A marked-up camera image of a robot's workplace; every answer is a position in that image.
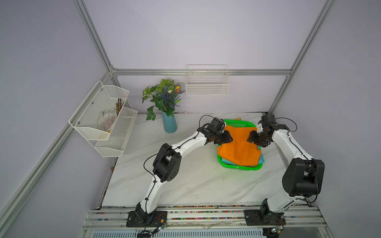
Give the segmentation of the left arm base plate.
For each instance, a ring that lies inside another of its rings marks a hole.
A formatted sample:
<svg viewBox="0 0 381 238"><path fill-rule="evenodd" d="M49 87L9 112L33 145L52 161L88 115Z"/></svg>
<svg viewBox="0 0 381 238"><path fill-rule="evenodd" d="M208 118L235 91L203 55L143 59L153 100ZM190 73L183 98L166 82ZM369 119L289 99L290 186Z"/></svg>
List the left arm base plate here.
<svg viewBox="0 0 381 238"><path fill-rule="evenodd" d="M167 221L168 211L153 211L152 213L140 214L131 211L128 214L127 228L157 228L164 225Z"/></svg>

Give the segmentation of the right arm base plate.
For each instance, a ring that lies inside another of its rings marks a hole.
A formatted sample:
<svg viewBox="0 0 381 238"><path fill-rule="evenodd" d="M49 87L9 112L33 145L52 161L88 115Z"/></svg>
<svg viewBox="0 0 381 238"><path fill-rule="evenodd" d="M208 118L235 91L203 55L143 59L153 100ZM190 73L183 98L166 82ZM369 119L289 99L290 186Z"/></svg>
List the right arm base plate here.
<svg viewBox="0 0 381 238"><path fill-rule="evenodd" d="M264 213L261 210L244 210L247 226L284 226L284 213Z"/></svg>

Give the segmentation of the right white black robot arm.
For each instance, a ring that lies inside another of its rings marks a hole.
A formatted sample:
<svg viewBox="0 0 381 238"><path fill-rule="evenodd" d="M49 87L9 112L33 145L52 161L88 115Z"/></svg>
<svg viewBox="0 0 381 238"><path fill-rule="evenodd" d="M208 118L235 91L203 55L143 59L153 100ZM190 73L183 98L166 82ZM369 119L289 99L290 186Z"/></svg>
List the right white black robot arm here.
<svg viewBox="0 0 381 238"><path fill-rule="evenodd" d="M273 114L265 114L259 121L257 131L249 134L248 143L267 147L275 143L288 161L282 177L282 188L261 205L261 216L283 213L297 201L307 201L321 192L325 164L313 158L293 137L285 124L276 121Z"/></svg>

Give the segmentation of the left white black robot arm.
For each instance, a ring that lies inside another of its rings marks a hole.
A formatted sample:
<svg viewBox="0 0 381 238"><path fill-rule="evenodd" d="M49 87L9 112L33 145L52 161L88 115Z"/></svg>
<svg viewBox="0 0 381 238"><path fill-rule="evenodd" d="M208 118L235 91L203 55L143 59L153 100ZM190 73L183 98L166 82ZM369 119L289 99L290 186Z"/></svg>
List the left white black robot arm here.
<svg viewBox="0 0 381 238"><path fill-rule="evenodd" d="M158 153L152 155L155 158L153 170L148 171L152 175L152 181L145 197L135 209L135 213L143 223L149 223L153 219L153 213L157 209L162 193L161 188L178 175L183 157L208 143L222 145L233 141L225 127L224 120L213 117L210 123L199 125L196 132L188 138L173 145L165 143Z"/></svg>

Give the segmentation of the teal pants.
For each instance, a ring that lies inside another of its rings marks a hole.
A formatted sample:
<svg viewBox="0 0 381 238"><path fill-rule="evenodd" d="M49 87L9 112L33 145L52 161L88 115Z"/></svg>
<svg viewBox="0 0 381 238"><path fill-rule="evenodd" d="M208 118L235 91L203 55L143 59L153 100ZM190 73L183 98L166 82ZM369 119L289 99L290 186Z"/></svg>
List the teal pants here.
<svg viewBox="0 0 381 238"><path fill-rule="evenodd" d="M233 162L230 162L224 158L220 158L221 162L225 163L225 164L228 164L228 165L233 165L233 166L236 166L237 164L233 163ZM264 160L264 157L263 155L261 154L260 157L259 157L259 161L258 161L258 164L263 164L265 162Z"/></svg>

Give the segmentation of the orange pants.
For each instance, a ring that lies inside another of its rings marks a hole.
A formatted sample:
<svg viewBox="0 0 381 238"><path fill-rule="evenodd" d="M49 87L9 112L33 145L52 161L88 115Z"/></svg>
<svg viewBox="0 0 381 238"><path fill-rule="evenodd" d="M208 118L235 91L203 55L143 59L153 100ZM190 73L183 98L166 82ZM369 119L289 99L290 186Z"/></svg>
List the orange pants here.
<svg viewBox="0 0 381 238"><path fill-rule="evenodd" d="M256 127L233 127L227 125L226 131L229 131L233 137L231 143L222 144L217 147L217 155L238 166L256 167L262 151L253 143L248 143L247 139L251 131L257 131Z"/></svg>

